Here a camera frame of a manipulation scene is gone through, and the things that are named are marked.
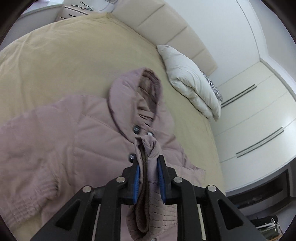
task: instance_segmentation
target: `cable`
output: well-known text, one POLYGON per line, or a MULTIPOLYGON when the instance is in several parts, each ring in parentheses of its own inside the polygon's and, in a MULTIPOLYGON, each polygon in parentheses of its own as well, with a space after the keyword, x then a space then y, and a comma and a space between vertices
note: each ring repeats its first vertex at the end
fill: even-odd
POLYGON ((71 5, 71 6, 73 6, 73 7, 79 7, 81 9, 89 10, 89 11, 93 11, 93 12, 100 12, 100 11, 105 10, 109 6, 109 4, 110 4, 110 2, 108 2, 107 6, 104 7, 103 9, 101 9, 101 10, 93 10, 89 5, 86 5, 84 2, 80 1, 80 3, 83 4, 83 5, 80 5, 80 6, 79 5, 71 5))

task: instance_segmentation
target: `white wardrobe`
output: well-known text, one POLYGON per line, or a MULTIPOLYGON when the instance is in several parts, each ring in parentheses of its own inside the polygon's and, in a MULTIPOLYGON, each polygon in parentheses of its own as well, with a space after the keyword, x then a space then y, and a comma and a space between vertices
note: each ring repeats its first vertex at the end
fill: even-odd
POLYGON ((211 128, 229 193, 270 176, 295 157, 296 102, 261 62, 218 88, 222 115, 211 128))

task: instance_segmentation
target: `hood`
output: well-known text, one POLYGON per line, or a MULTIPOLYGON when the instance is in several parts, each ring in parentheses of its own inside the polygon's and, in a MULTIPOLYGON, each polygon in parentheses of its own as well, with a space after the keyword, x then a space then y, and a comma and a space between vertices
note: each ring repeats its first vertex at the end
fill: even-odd
POLYGON ((114 123, 130 142, 151 132, 164 143, 173 133, 174 122, 163 100, 163 89, 148 68, 127 72, 116 79, 109 92, 108 105, 114 123), (134 127, 140 127, 134 133, 134 127))

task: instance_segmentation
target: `pink puffer jacket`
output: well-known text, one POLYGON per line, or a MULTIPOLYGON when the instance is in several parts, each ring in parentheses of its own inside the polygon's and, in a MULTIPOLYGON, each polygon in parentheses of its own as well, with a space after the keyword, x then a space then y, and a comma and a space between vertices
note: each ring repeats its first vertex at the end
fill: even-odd
POLYGON ((177 213, 159 201, 156 158, 163 154, 167 165, 194 185, 204 171, 187 159, 173 127, 161 83, 145 68, 115 80, 108 99, 69 96, 12 119, 0 128, 0 214, 12 227, 41 212, 45 224, 83 186, 103 186, 120 176, 132 165, 131 153, 139 160, 141 184, 142 144, 152 204, 149 229, 140 232, 133 207, 124 207, 122 240, 176 240, 176 229, 171 237, 165 232, 176 226, 177 213))

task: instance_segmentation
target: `upholstered headboard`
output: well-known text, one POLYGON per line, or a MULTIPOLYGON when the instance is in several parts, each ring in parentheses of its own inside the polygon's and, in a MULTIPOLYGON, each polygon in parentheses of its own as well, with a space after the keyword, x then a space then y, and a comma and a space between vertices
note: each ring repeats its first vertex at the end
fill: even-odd
POLYGON ((197 34, 163 0, 119 0, 113 14, 151 43, 172 46, 207 75, 217 68, 197 34))

